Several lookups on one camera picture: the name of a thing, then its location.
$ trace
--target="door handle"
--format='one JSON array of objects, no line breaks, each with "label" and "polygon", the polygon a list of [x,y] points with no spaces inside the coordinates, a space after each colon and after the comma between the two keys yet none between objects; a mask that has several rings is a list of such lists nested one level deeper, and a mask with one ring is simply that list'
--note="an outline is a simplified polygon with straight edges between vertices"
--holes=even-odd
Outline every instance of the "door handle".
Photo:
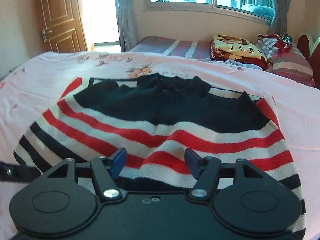
[{"label": "door handle", "polygon": [[48,30],[48,31],[46,31],[46,30],[42,30],[42,38],[43,38],[43,42],[44,43],[47,43],[47,41],[48,41],[48,39],[47,39],[47,34],[49,34],[49,33],[51,33],[52,32],[52,30]]}]

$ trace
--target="headboard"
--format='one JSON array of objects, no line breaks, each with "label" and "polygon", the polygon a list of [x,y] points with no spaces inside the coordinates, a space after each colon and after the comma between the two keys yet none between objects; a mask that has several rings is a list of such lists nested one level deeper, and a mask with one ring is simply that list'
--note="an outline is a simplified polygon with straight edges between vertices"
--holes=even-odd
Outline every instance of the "headboard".
[{"label": "headboard", "polygon": [[297,47],[311,65],[315,87],[320,89],[320,37],[316,42],[313,42],[309,33],[302,33],[298,39]]}]

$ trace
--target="window sill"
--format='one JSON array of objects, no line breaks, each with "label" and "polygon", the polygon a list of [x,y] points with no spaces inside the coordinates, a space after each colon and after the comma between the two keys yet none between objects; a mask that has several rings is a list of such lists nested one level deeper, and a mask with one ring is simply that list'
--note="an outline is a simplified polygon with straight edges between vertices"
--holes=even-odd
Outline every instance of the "window sill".
[{"label": "window sill", "polygon": [[206,12],[206,13],[215,13],[222,14],[232,17],[237,17],[245,20],[249,20],[252,22],[257,22],[260,24],[264,24],[270,26],[271,20],[258,16],[252,12],[242,12],[240,10],[235,9],[227,9],[223,6],[212,8],[212,4],[197,4],[190,3],[190,6],[186,6],[184,3],[179,3],[180,6],[174,6],[175,2],[163,2],[163,3],[152,3],[152,7],[145,8],[144,11],[195,11],[195,12]]}]

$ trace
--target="door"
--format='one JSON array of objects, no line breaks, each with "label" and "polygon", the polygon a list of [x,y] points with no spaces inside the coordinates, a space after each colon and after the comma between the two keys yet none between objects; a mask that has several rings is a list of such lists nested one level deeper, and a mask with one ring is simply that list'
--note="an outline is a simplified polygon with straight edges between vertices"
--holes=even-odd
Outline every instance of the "door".
[{"label": "door", "polygon": [[78,0],[35,0],[38,27],[46,51],[87,50]]}]

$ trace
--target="mattress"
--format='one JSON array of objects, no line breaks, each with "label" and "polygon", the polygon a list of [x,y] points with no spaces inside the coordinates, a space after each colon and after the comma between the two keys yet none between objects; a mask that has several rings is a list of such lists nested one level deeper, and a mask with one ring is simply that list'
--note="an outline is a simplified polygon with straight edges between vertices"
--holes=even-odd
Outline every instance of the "mattress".
[{"label": "mattress", "polygon": [[[214,87],[272,96],[280,129],[299,173],[306,206],[305,240],[320,237],[320,90],[251,68],[154,53],[47,52],[22,64],[0,83],[0,160],[13,157],[29,126],[61,97],[74,77],[130,78],[150,73],[192,78],[199,76]],[[23,185],[0,184],[0,240],[16,229],[8,212],[9,201]]]},{"label": "mattress", "polygon": [[169,56],[206,59],[210,55],[208,41],[179,41],[168,38],[148,36],[130,52],[154,52]]}]

